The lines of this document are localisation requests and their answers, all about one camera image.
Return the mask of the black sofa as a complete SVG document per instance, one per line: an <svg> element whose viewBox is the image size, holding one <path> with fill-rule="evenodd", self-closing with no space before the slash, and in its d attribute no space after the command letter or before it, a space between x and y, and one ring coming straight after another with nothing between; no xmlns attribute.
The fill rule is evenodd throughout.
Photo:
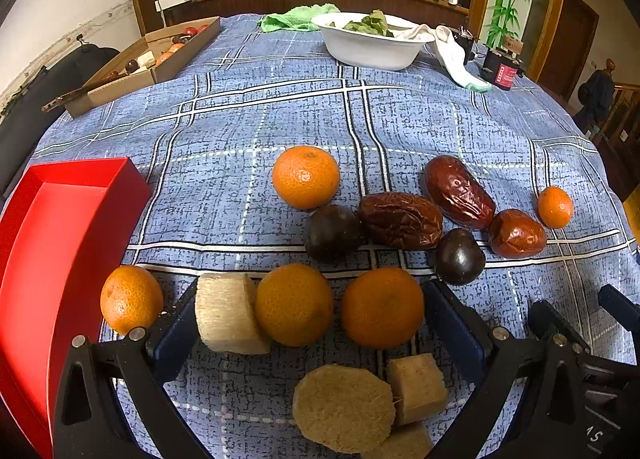
<svg viewBox="0 0 640 459"><path fill-rule="evenodd" d="M96 71L118 54L113 47L83 44L50 68L43 66L35 78L3 109L1 123L1 202L20 179L40 138L65 111L57 107L42 112L41 107L84 85Z"/></svg>

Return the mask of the wooden counter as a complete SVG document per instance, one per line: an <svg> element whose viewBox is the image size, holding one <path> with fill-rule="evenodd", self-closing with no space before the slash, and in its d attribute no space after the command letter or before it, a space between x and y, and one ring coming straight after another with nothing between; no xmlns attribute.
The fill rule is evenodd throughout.
<svg viewBox="0 0 640 459"><path fill-rule="evenodd" d="M375 9L384 14L429 26L446 24L457 28L468 22L469 11L443 0L194 0L165 11L169 24L207 17L239 14L283 14L297 6L333 4L345 12L368 14Z"/></svg>

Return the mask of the sugarcane piece bottom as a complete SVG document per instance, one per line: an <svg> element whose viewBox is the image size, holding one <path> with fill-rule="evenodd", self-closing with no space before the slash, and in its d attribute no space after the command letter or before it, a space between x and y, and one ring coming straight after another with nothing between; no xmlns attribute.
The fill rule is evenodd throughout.
<svg viewBox="0 0 640 459"><path fill-rule="evenodd" d="M381 445L360 455L361 459L423 459L433 444L422 422L398 427Z"/></svg>

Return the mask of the black jar red label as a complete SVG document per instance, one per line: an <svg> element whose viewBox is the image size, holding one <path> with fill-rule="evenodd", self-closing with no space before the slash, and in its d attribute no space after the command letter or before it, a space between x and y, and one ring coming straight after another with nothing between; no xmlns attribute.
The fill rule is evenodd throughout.
<svg viewBox="0 0 640 459"><path fill-rule="evenodd" d="M503 90L511 89L515 78L524 74L520 58L523 46L520 40L503 35L499 46L488 49L480 76Z"/></svg>

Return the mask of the dark figurine statue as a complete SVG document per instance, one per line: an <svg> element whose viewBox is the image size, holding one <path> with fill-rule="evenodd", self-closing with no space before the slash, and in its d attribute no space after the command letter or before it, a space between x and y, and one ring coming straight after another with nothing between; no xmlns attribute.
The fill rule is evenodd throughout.
<svg viewBox="0 0 640 459"><path fill-rule="evenodd" d="M574 122L582 133L593 133L594 128L605 120L614 95L613 72L615 62L608 58L605 67L593 72L578 88L578 101L582 105L574 115Z"/></svg>

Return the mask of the wrinkled red date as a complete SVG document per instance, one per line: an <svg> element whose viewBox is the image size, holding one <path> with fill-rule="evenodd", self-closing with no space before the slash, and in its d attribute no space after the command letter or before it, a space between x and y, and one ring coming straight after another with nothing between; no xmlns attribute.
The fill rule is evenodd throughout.
<svg viewBox="0 0 640 459"><path fill-rule="evenodd" d="M399 250L425 251L442 237L442 212L431 200L405 192L364 196L358 215L369 237Z"/></svg>

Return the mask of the blue plaid tablecloth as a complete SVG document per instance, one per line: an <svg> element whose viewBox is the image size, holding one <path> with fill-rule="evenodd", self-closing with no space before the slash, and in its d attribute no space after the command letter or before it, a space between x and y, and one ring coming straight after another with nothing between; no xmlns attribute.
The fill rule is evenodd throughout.
<svg viewBox="0 0 640 459"><path fill-rule="evenodd" d="M207 19L53 115L1 216L1 398L40 458L634 458L639 243L527 78Z"/></svg>

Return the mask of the green cloth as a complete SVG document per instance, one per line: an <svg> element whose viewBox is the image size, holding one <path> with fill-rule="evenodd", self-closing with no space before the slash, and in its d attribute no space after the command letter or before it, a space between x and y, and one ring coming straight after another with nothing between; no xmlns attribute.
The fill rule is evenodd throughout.
<svg viewBox="0 0 640 459"><path fill-rule="evenodd" d="M268 14L259 20L262 33L277 31L314 32L318 31L312 19L340 10L333 4L313 4L311 6L297 6L284 14Z"/></svg>

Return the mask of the knife on box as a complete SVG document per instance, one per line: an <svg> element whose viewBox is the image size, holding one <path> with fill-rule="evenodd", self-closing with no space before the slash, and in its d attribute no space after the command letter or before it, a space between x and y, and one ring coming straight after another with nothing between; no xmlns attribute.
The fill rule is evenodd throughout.
<svg viewBox="0 0 640 459"><path fill-rule="evenodd" d="M71 102L71 101L73 101L74 99L76 99L76 98L78 98L80 96L87 95L92 90L98 89L98 88L100 88L100 87L102 87L104 85L111 84L111 83L116 82L118 80L122 80L123 78L128 78L128 74L127 73L111 73L111 74L107 75L106 78L104 78L103 80L101 80L99 82L81 86L79 88L70 90L69 92L67 92L67 93L65 93L63 95L55 97L51 101L47 102L47 104L44 104L41 107L41 111L44 112L44 113L48 113L52 109L55 109L57 107L61 107L61 106L63 106L63 104L67 104L68 102Z"/></svg>

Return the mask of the red tray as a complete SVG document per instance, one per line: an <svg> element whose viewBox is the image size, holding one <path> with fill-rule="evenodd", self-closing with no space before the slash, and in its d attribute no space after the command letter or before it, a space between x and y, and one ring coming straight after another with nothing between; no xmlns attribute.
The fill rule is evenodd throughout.
<svg viewBox="0 0 640 459"><path fill-rule="evenodd" d="M150 196L128 158L35 164L1 215L1 397L40 457L70 341L98 338L103 283Z"/></svg>

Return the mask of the dark plum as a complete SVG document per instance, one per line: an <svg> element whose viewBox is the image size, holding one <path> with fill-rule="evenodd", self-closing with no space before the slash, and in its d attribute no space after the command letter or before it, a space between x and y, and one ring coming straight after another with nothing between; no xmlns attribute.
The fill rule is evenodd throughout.
<svg viewBox="0 0 640 459"><path fill-rule="evenodd" d="M471 231L456 228L439 240L435 253L437 276L448 285L464 286L480 277L486 257Z"/></svg>
<svg viewBox="0 0 640 459"><path fill-rule="evenodd" d="M346 206L322 206L307 219L304 245L307 254L317 262L341 262L363 245L360 219Z"/></svg>

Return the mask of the shiny red date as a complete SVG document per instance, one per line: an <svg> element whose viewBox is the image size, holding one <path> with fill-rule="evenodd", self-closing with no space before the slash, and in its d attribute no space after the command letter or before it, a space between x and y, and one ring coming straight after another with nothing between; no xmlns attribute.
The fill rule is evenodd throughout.
<svg viewBox="0 0 640 459"><path fill-rule="evenodd" d="M490 249L500 257L524 259L540 253L547 245L544 226L517 208L499 212L488 228Z"/></svg>

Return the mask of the white cloth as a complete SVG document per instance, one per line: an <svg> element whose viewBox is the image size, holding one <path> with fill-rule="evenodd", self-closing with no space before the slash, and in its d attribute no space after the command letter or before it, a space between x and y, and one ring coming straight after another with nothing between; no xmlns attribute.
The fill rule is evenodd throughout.
<svg viewBox="0 0 640 459"><path fill-rule="evenodd" d="M446 26L436 26L433 29L426 24L420 24L420 26L397 32L394 37L402 40L432 42L436 58L446 69L450 78L459 86L480 93L488 92L490 89L488 82L477 78L465 69L464 49L454 40L454 34Z"/></svg>

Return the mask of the cardboard box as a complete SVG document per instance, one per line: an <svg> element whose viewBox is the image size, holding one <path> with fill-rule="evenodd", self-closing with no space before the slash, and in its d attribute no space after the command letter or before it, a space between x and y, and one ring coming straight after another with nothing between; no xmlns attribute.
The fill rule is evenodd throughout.
<svg viewBox="0 0 640 459"><path fill-rule="evenodd" d="M220 18L209 17L147 33L109 61L84 85L99 82L111 73L127 73L128 78L92 90L61 107L73 118L78 118L95 107L136 90L168 82L219 32Z"/></svg>

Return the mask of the green leaves in bowl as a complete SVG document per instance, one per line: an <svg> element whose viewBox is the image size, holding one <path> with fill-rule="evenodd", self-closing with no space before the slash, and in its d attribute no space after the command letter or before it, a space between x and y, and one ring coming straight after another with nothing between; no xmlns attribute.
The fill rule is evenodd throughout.
<svg viewBox="0 0 640 459"><path fill-rule="evenodd" d="M363 34L393 37L390 32L385 15L380 10L374 10L359 21L349 21L344 30Z"/></svg>

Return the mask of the small orange mandarin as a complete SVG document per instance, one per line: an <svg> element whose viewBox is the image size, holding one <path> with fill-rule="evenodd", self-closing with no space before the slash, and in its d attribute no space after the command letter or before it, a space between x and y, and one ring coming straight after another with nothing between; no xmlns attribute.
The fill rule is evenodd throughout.
<svg viewBox="0 0 640 459"><path fill-rule="evenodd" d="M539 193L537 211L544 225L551 229L561 229L570 223L574 204L563 189L549 186Z"/></svg>

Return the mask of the sugarcane piece square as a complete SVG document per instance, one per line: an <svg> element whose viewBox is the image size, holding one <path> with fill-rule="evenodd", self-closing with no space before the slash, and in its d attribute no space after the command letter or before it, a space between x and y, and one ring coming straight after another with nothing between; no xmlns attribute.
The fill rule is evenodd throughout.
<svg viewBox="0 0 640 459"><path fill-rule="evenodd" d="M440 413L448 401L444 375L431 353L392 359L387 365L398 427Z"/></svg>

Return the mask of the large red date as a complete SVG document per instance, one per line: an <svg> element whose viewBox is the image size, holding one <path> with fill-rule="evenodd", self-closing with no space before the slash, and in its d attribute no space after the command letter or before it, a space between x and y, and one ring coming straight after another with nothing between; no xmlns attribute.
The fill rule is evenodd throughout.
<svg viewBox="0 0 640 459"><path fill-rule="evenodd" d="M424 168L426 191L454 223L484 231L495 216L495 201L454 156L435 156Z"/></svg>

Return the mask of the white bowl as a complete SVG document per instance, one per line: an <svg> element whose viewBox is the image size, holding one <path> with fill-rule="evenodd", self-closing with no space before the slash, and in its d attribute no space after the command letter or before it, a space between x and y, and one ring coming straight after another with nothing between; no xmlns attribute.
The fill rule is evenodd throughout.
<svg viewBox="0 0 640 459"><path fill-rule="evenodd" d="M385 15L382 25L390 36L363 32L360 22L369 15L359 12L330 12L315 16L326 50L349 66L399 71L408 68L427 43L436 40L435 31L425 24Z"/></svg>

